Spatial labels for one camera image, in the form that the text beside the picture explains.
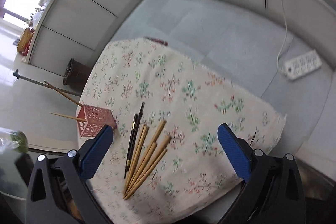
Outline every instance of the plastic bag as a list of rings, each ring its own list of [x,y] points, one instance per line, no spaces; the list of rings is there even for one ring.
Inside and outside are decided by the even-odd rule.
[[[26,135],[21,131],[0,128],[0,154],[3,154],[7,150],[26,153],[28,151]]]

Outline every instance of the black pen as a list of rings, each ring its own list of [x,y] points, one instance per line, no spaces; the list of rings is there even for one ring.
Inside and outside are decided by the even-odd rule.
[[[133,119],[133,123],[132,123],[132,130],[131,130],[131,135],[129,137],[129,143],[128,143],[128,150],[127,150],[127,157],[126,157],[126,166],[125,166],[125,176],[124,176],[124,179],[126,178],[126,173],[128,171],[127,166],[130,166],[130,164],[131,164],[132,155],[130,155],[130,153],[131,153],[131,147],[132,147],[132,143],[133,143],[133,139],[134,139],[134,135],[135,135],[135,127],[137,125],[138,117],[139,117],[139,115],[135,114],[134,115],[134,119]]]
[[[125,175],[124,175],[124,179],[126,178],[126,174],[130,168],[131,165],[131,159],[132,159],[132,155],[133,155],[133,151],[134,151],[134,147],[135,147],[135,141],[137,140],[137,133],[140,127],[140,122],[141,122],[141,116],[142,116],[142,112],[143,112],[143,107],[144,107],[144,102],[142,102],[141,104],[141,108],[140,108],[140,112],[139,115],[134,116],[134,121],[132,124],[132,132],[131,132],[131,138],[130,138],[130,143],[128,145],[128,152],[127,152],[127,160],[126,160],[126,166],[125,166]]]

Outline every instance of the trash can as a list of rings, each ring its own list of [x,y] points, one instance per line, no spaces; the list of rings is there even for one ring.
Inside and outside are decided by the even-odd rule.
[[[92,69],[71,58],[63,77],[63,85],[82,92]]]

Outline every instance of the white power cable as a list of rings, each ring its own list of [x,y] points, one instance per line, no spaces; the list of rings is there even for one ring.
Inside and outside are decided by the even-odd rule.
[[[277,69],[278,69],[278,72],[280,72],[283,76],[286,76],[287,75],[286,71],[283,68],[279,67],[279,58],[280,58],[281,52],[282,52],[282,50],[285,46],[286,39],[287,39],[287,33],[288,33],[288,25],[287,25],[287,19],[286,19],[285,7],[284,7],[283,0],[281,0],[281,7],[282,7],[283,19],[285,21],[286,33],[285,33],[285,39],[283,40],[282,46],[281,46],[280,51],[279,51],[278,56],[277,56]]]

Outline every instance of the power strip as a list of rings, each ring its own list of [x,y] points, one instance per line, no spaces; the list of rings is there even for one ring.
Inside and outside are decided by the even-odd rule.
[[[322,61],[316,50],[313,50],[286,61],[283,66],[286,77],[290,80],[295,80],[321,68]]]

